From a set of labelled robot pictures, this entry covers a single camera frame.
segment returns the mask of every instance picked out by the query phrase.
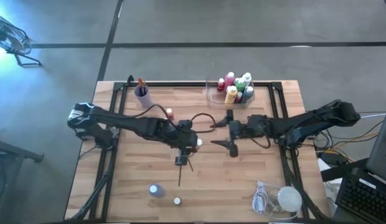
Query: computer monitor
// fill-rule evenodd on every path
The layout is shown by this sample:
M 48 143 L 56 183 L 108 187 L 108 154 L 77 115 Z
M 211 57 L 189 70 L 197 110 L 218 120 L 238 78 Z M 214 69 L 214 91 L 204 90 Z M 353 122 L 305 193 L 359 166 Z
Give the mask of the computer monitor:
M 367 161 L 366 168 L 384 180 L 386 180 L 386 115 L 375 140 L 372 153 Z

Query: yellow bottle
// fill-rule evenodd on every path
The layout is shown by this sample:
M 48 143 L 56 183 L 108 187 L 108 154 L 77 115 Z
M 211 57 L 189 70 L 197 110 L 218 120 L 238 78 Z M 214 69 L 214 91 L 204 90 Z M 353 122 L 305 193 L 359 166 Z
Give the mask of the yellow bottle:
M 228 87 L 228 93 L 226 94 L 225 104 L 234 103 L 236 96 L 237 96 L 237 88 L 235 86 Z

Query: blue bottle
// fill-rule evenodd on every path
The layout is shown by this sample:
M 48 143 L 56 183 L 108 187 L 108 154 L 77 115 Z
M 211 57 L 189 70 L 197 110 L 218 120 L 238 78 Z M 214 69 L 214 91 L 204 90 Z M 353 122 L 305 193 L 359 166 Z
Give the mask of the blue bottle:
M 242 96 L 242 101 L 240 103 L 246 103 L 247 100 L 250 99 L 251 96 L 253 96 L 253 94 L 254 94 L 254 88 L 252 88 L 251 86 L 246 87 Z
M 158 184 L 152 184 L 149 186 L 149 194 L 153 197 L 164 196 L 164 189 Z

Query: clear plastic tray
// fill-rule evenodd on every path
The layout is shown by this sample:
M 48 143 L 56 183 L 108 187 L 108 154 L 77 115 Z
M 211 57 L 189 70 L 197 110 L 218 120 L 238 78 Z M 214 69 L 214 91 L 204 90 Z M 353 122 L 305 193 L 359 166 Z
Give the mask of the clear plastic tray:
M 247 100 L 246 103 L 225 103 L 226 94 L 223 91 L 218 91 L 218 79 L 223 77 L 207 77 L 205 82 L 205 90 L 207 92 L 208 107 L 210 109 L 231 109 L 231 110 L 243 110 L 247 108 L 255 99 L 255 91 L 253 96 Z

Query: tripod stand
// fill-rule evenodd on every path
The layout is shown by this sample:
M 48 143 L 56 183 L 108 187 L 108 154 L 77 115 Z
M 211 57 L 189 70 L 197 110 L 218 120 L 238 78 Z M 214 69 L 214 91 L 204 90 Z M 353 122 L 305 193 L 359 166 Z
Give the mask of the tripod stand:
M 26 56 L 24 54 L 20 54 L 18 52 L 15 52 L 14 50 L 6 50 L 6 53 L 13 54 L 14 57 L 16 58 L 16 60 L 17 60 L 17 64 L 22 66 L 22 67 L 30 66 L 30 65 L 38 65 L 38 66 L 42 65 L 42 63 L 39 60 L 37 60 L 35 58 L 32 58 L 32 57 L 28 57 L 28 56 Z M 21 60 L 20 60 L 20 57 L 28 58 L 28 59 L 30 59 L 30 60 L 32 60 L 34 62 L 32 62 L 32 63 L 22 63 Z

